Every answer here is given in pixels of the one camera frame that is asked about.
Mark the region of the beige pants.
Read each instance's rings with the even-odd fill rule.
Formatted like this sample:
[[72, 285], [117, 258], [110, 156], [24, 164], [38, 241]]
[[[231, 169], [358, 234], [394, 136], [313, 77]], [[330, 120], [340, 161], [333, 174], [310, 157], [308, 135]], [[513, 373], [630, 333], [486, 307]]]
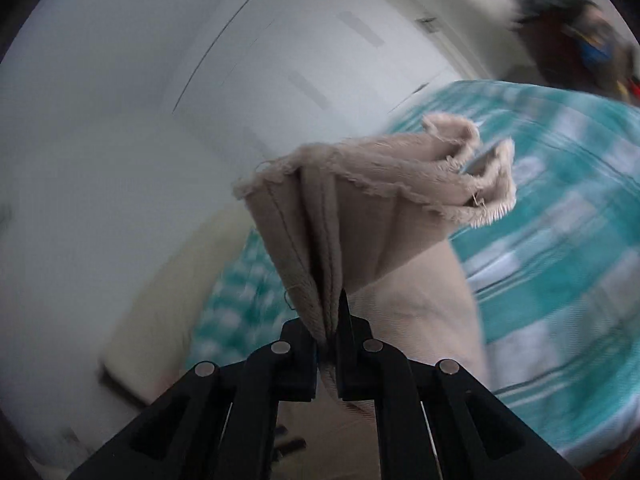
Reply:
[[449, 237], [515, 206], [514, 143], [490, 148], [469, 119], [418, 132], [306, 144], [234, 189], [293, 307], [322, 350], [338, 302], [408, 358], [459, 360], [488, 384], [480, 312]]

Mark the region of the white wardrobe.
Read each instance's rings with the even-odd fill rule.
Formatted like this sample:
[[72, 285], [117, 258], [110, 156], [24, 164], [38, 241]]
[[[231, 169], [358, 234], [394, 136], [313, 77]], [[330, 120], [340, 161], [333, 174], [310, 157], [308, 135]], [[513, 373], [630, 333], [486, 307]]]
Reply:
[[366, 136], [461, 79], [526, 61], [514, 0], [224, 0], [163, 107], [235, 160]]

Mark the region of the cream headboard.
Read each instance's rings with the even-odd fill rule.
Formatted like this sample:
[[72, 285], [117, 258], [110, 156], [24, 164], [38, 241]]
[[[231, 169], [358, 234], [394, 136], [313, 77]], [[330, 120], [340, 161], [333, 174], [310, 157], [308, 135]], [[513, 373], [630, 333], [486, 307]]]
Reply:
[[243, 204], [224, 207], [142, 287], [101, 351], [103, 369], [116, 385], [150, 404], [177, 380], [205, 300], [252, 226]]

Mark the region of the teal plaid bed sheet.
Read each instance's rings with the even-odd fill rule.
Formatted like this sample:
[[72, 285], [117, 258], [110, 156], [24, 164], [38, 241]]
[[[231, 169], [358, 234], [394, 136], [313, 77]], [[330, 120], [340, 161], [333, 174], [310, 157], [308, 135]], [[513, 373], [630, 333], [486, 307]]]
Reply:
[[[575, 466], [639, 428], [639, 112], [587, 93], [459, 81], [429, 114], [514, 143], [514, 208], [450, 244], [480, 312], [489, 389]], [[253, 226], [196, 323], [186, 364], [240, 362], [299, 318]]]

